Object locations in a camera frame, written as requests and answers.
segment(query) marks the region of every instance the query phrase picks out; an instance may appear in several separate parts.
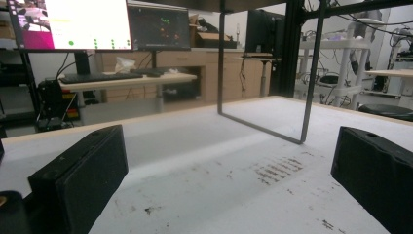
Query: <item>table surface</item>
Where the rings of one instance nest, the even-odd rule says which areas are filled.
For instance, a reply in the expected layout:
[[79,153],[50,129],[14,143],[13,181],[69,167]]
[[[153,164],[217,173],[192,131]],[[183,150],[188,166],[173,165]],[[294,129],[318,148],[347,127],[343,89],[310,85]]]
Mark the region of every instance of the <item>table surface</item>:
[[370,70],[365,71],[369,75],[384,75],[384,76],[397,76],[403,78],[413,78],[413,69],[400,69],[400,70]]
[[197,79],[196,75],[184,74],[184,73],[168,73],[161,77],[142,77],[136,79],[125,80],[109,80],[99,82],[77,83],[77,84],[64,84],[60,83],[60,86],[64,90],[72,92],[88,91],[88,90],[104,90],[104,89],[119,89],[123,87],[142,86],[142,85],[163,85],[171,83],[183,83]]
[[[224,109],[301,133],[302,101],[264,97]],[[315,104],[298,145],[209,106],[6,138],[0,190],[26,196],[28,176],[115,124],[123,125],[130,171],[91,233],[388,233],[330,174],[338,132],[363,129],[413,150],[409,122]]]

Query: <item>scuff mark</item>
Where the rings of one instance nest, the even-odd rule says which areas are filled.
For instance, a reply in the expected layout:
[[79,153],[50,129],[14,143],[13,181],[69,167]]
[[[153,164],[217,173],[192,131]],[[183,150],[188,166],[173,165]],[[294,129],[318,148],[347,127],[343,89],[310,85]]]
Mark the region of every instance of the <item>scuff mark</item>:
[[151,213],[155,212],[155,211],[159,211],[162,207],[148,207],[145,209],[146,213],[148,215],[151,215]]
[[323,220],[322,221],[322,225],[325,227],[325,228],[327,228],[327,229],[330,229],[330,230],[332,230],[333,229],[333,225],[331,225],[330,223],[328,223],[326,220]]

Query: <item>keyboard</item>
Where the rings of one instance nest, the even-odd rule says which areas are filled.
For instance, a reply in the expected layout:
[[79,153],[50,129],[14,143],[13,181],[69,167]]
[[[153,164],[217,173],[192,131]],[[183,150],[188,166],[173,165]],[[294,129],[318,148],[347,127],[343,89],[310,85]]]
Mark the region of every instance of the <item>keyboard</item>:
[[157,67],[157,68],[139,68],[139,69],[131,69],[131,73],[139,74],[139,75],[146,75],[147,77],[161,77],[165,73],[168,73],[170,70],[176,70],[180,73],[187,73],[188,69],[179,67],[179,68],[170,68],[170,67]]
[[137,79],[142,78],[141,74],[136,73],[116,73],[116,74],[104,74],[104,73],[93,73],[93,74],[65,74],[64,77],[60,78],[63,84],[77,84],[77,83],[88,83],[88,82],[99,82],[99,81],[110,81],[110,80],[126,80],[126,79]]

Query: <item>monitor screen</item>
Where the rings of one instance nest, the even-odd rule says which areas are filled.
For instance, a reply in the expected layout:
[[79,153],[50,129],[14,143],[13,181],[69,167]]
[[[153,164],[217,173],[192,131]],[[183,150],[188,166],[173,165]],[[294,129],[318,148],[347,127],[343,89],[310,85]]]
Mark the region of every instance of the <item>monitor screen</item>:
[[131,50],[126,1],[7,2],[19,49]]
[[285,16],[264,10],[248,11],[245,52],[269,53],[275,58],[282,54]]
[[187,9],[129,4],[128,15],[134,50],[191,49]]

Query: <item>desk drawer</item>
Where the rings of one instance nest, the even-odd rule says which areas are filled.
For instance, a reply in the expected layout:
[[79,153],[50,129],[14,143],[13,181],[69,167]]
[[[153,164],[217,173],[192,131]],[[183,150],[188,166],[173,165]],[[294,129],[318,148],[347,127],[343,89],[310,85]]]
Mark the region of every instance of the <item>desk drawer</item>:
[[161,52],[157,54],[159,67],[204,66],[206,52]]
[[[206,53],[206,62],[218,63],[218,55],[219,53],[217,52]],[[228,62],[241,63],[243,61],[242,59],[240,59],[242,55],[243,53],[239,53],[239,52],[226,52],[224,53],[224,63],[228,63]]]
[[155,96],[156,87],[153,85],[139,88],[102,91],[103,102],[123,101],[128,99],[154,98]]

